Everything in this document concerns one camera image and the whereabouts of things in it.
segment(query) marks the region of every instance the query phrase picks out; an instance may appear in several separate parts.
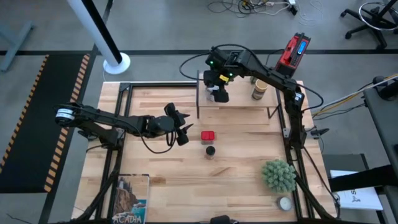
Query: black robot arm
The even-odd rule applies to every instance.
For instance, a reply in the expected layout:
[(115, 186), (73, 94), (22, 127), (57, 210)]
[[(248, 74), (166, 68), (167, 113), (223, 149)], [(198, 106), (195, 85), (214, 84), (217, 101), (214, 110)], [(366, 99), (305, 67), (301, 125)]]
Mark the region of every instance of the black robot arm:
[(213, 89), (215, 101), (228, 102), (229, 96), (224, 86), (237, 76), (256, 77), (280, 90), (284, 94), (285, 110), (290, 120), (288, 142), (291, 147), (303, 148), (307, 137), (302, 125), (301, 110), (305, 96), (295, 80), (262, 65), (256, 55), (248, 50), (226, 53), (212, 48), (206, 64), (211, 70), (204, 72), (203, 81), (208, 88), (217, 86)]
[[(185, 124), (184, 118), (189, 114), (178, 112), (173, 103), (167, 104), (164, 108), (165, 116), (159, 117), (151, 115), (124, 117), (79, 103), (57, 105), (55, 109), (57, 110), (55, 122), (60, 126), (80, 128), (87, 136), (98, 136), (102, 143), (114, 146), (118, 144), (119, 139), (115, 128), (145, 138), (177, 133), (178, 145), (182, 146), (188, 142), (186, 133), (191, 126), (180, 129)], [(97, 123), (110, 125), (112, 129), (104, 129)]]

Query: wooden table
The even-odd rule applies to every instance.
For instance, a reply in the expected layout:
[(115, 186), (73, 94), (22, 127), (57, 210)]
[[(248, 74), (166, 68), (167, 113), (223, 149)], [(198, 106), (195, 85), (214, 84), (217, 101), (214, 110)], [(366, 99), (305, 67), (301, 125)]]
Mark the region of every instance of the wooden table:
[[(240, 91), (239, 88), (227, 89), (229, 92)], [(104, 83), (98, 108), (113, 113), (118, 90), (119, 83)], [(270, 88), (266, 94), (264, 98), (267, 103), (262, 106), (270, 106), (272, 111), (277, 106), (275, 90)], [(191, 117), (186, 118), (187, 124), (195, 124), (188, 130), (190, 142), (181, 147), (176, 144), (165, 154), (153, 154), (139, 138), (131, 135), (126, 137), (121, 173), (150, 175), (147, 222), (199, 222), (218, 215), (229, 215), (241, 222), (297, 220), (294, 209), (283, 212), (275, 202), (282, 195), (291, 198), (292, 194), (271, 192), (261, 178), (261, 167), (266, 161), (285, 160), (278, 115), (268, 119), (265, 107), (248, 105), (252, 99), (249, 93), (246, 96), (241, 98), (246, 101), (245, 108), (201, 107), (201, 116), (197, 119), (195, 88), (133, 89), (130, 115), (160, 116), (164, 114), (163, 107), (168, 102), (174, 102), (180, 112), (191, 114)], [(305, 99), (303, 108), (307, 106), (308, 101)], [(304, 113), (303, 123), (307, 128), (313, 126), (308, 110)], [(200, 142), (200, 133), (206, 130), (216, 132), (216, 154), (211, 161), (205, 159), (206, 146)], [(148, 139), (147, 143), (154, 150), (167, 149), (165, 138)], [(99, 142), (91, 142), (89, 147), (95, 145), (99, 145)], [(318, 141), (308, 138), (305, 146), (327, 180)], [(79, 209), (84, 210), (99, 191), (105, 157), (104, 149), (94, 149), (86, 155), (73, 218), (82, 213)], [(325, 209), (335, 215), (333, 199), (322, 186), (305, 153), (303, 161), (310, 190)], [(301, 190), (299, 196), (306, 217)], [(107, 209), (106, 200), (103, 214), (106, 214)]]

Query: concrete floor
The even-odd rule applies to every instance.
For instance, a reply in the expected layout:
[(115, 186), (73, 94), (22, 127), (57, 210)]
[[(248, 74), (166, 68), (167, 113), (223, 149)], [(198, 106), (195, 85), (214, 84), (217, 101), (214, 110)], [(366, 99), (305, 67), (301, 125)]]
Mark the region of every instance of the concrete floor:
[[(319, 17), (308, 0), (299, 0), (303, 13)], [(364, 1), (335, 0), (323, 3), (323, 19), (313, 27), (299, 23), (300, 17), (288, 12), (276, 16), (251, 15), (239, 19), (232, 13), (213, 14), (206, 9), (206, 1), (155, 0), (114, 2), (108, 29), (121, 50), (164, 50), (164, 49), (209, 49), (223, 43), (243, 44), (253, 49), (283, 48), (295, 32), (305, 32), (312, 38), (310, 49), (373, 49), (373, 36), (365, 31), (351, 40), (345, 40), (347, 30), (360, 25), (352, 17), (340, 18), (341, 11), (349, 7), (357, 9)], [(106, 0), (95, 0), (100, 14)], [(24, 50), (90, 50), (93, 41), (79, 23), (65, 1), (10, 1), (0, 2), (0, 21), (13, 30), (32, 19), (37, 26), (26, 41)], [(398, 48), (398, 37), (386, 34), (389, 48)], [(0, 40), (0, 50), (7, 45)], [(0, 75), (0, 154), (6, 149), (18, 115), (29, 94), (36, 72), (44, 56), (18, 56), (10, 71)], [(107, 81), (161, 81), (184, 80), (178, 73), (178, 66), (189, 55), (132, 56), (131, 67), (119, 76), (105, 74)], [(274, 65), (278, 56), (270, 57)], [(294, 76), (304, 84), (318, 91), (326, 102), (335, 100), (363, 86), (376, 75), (389, 76), (398, 72), (398, 55), (305, 55)], [(96, 106), (103, 83), (102, 63), (96, 58), (83, 103)], [(204, 59), (199, 58), (187, 64), (186, 73), (204, 70)], [(316, 96), (308, 94), (311, 105), (316, 105)], [(355, 99), (347, 108), (357, 105)], [(321, 128), (330, 128), (323, 136), (325, 154), (365, 153), (370, 167), (388, 163), (376, 128), (366, 108), (356, 109), (348, 114), (317, 121)], [(68, 220), (73, 210), (75, 195), (85, 159), (87, 141), (75, 134), (50, 222)], [(20, 223), (10, 220), (7, 213), (32, 223), (37, 223), (45, 195), (0, 195), (0, 223)], [(389, 223), (395, 223), (390, 212)], [(357, 222), (377, 223), (373, 211), (343, 210), (342, 218)]]

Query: yellow and black hazard tape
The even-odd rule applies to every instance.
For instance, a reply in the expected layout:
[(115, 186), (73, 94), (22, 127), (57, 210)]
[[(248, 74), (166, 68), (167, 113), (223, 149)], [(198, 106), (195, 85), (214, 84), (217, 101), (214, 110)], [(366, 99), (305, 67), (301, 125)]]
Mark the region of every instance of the yellow and black hazard tape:
[[(83, 84), (83, 79), (85, 77), (88, 61), (90, 59), (90, 55), (86, 54), (80, 64), (80, 69), (76, 78), (75, 86), (73, 87), (72, 95), (70, 97), (70, 102), (76, 102), (76, 100), (79, 97), (81, 85)], [(51, 188), (54, 183), (55, 176), (57, 174), (58, 170), (58, 165), (61, 160), (62, 156), (62, 151), (63, 147), (65, 146), (65, 141), (67, 140), (67, 135), (68, 135), (69, 129), (68, 128), (62, 128), (60, 132), (60, 136), (57, 142), (57, 145), (55, 146), (55, 152), (52, 158), (52, 162), (49, 168), (49, 174), (45, 180), (44, 183), (44, 190), (46, 192), (50, 192)]]
[(33, 84), (33, 87), (30, 90), (29, 96), (27, 97), (24, 109), (22, 110), (22, 113), (19, 116), (19, 120), (17, 122), (17, 126), (15, 127), (14, 132), (13, 132), (13, 134), (11, 136), (11, 139), (10, 139), (10, 141), (8, 143), (8, 146), (7, 146), (7, 149), (6, 149), (6, 153), (4, 153), (4, 156), (2, 157), (2, 160), (1, 160), (1, 163), (0, 163), (0, 174), (1, 174), (2, 170), (3, 170), (3, 168), (4, 168), (4, 165), (6, 164), (6, 160), (7, 160), (8, 156), (9, 156), (9, 153), (12, 150), (12, 145), (14, 144), (14, 141), (15, 141), (17, 135), (18, 135), (18, 132), (19, 132), (19, 128), (20, 128), (20, 126), (21, 126), (21, 124), (22, 124), (22, 122), (23, 122), (23, 120), (25, 118), (26, 111), (27, 111), (27, 109), (29, 107), (30, 101), (32, 101), (33, 94), (35, 93), (35, 90), (37, 88), (37, 84), (38, 84), (38, 82), (40, 80), (40, 77), (42, 76), (44, 65), (45, 65), (48, 57), (49, 57), (49, 55), (46, 55), (44, 57), (43, 64), (40, 67), (40, 70), (39, 70), (39, 72), (38, 72), (38, 74), (36, 76), (36, 79), (35, 79), (35, 82)]

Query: book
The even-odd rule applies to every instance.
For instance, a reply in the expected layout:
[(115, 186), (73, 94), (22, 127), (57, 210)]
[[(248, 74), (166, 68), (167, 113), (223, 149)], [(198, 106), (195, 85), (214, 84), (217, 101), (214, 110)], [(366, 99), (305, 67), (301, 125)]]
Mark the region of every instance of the book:
[(145, 223), (148, 196), (148, 175), (119, 174), (112, 224)]
[[(331, 170), (331, 177), (355, 174), (355, 171)], [(379, 196), (374, 187), (344, 190), (337, 192), (341, 208), (383, 210)]]

